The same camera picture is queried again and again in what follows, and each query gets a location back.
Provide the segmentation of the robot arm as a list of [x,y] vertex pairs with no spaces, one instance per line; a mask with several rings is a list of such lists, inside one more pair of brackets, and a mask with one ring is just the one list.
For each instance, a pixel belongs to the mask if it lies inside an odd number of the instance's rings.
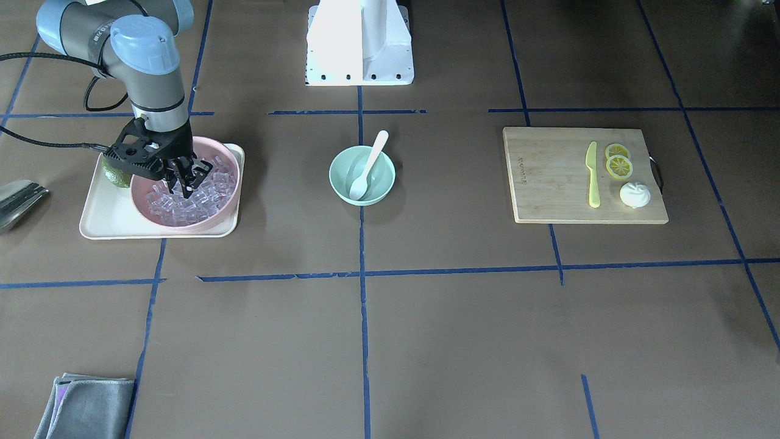
[[109,166],[163,180],[185,198],[212,170],[193,150],[175,42],[192,23],[189,1],[45,1],[36,17],[48,46],[126,88],[134,117],[103,153]]

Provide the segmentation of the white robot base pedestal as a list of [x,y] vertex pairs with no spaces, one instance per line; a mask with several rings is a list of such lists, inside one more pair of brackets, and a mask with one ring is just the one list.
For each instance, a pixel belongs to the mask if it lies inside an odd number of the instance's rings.
[[320,1],[308,11],[305,84],[402,86],[415,70],[409,11],[396,1]]

